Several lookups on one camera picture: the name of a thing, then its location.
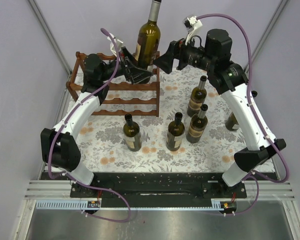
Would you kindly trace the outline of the green wine bottle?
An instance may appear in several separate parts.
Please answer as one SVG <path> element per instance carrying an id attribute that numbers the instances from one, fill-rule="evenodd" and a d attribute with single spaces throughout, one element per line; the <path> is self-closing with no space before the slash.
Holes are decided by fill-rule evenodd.
<path id="1" fill-rule="evenodd" d="M 161 2 L 161 0 L 151 2 L 148 21 L 139 30 L 134 53 L 138 66 L 150 72 L 153 71 L 153 61 L 161 38 L 161 31 L 157 24 Z"/>

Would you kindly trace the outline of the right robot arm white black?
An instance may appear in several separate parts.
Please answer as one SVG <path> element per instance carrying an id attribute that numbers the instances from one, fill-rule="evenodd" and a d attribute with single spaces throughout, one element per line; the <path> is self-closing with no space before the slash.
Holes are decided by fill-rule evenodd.
<path id="1" fill-rule="evenodd" d="M 235 185 L 243 181 L 257 166 L 279 154 L 287 144 L 277 138 L 265 123 L 251 91 L 243 68 L 231 61 L 232 39 L 224 29 L 207 32 L 205 45 L 186 44 L 186 39 L 172 41 L 165 54 L 154 60 L 154 65 L 166 74 L 172 72 L 174 60 L 178 70 L 192 66 L 206 71 L 209 83 L 226 101 L 236 117 L 245 139 L 246 148 L 234 154 L 235 162 L 222 175 L 218 194 L 229 198 Z"/>

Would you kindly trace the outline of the brown wooden wine rack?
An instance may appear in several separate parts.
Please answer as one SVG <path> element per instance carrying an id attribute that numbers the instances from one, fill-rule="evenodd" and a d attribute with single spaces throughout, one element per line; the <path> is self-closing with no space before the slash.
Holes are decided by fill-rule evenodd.
<path id="1" fill-rule="evenodd" d="M 76 62 L 73 68 L 73 72 L 71 74 L 70 80 L 66 82 L 66 89 L 70 93 L 72 99 L 76 101 L 79 96 L 77 94 L 78 91 L 82 89 L 81 85 L 75 83 L 75 79 L 78 73 L 79 67 L 84 66 L 84 59 L 87 56 L 85 53 L 81 53 L 77 51 L 75 53 Z M 160 68 L 156 67 L 152 70 L 152 73 L 156 76 L 156 81 L 147 84 L 130 84 L 127 82 L 122 83 L 110 83 L 109 89 L 111 91 L 155 91 L 156 97 L 153 97 L 149 100 L 144 100 L 140 98 L 132 98 L 129 100 L 121 99 L 120 97 L 115 97 L 111 100 L 105 100 L 103 103 L 105 105 L 155 105 L 156 109 L 151 110 L 149 112 L 145 112 L 142 110 L 135 109 L 130 111 L 129 113 L 133 116 L 155 116 L 158 117 L 160 113 Z"/>

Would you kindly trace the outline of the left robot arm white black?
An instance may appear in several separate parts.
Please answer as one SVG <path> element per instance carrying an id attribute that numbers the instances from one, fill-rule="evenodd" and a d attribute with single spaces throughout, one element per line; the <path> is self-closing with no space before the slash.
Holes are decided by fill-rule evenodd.
<path id="1" fill-rule="evenodd" d="M 105 101 L 110 81 L 124 76 L 131 84 L 138 84 L 153 75 L 150 69 L 137 66 L 135 58 L 122 47 L 114 61 L 106 63 L 91 53 L 83 59 L 83 87 L 70 112 L 52 129 L 40 134 L 42 159 L 49 167 L 64 170 L 82 183 L 81 192 L 88 198 L 97 195 L 99 186 L 93 182 L 94 173 L 81 162 L 76 139 L 83 125 Z"/>

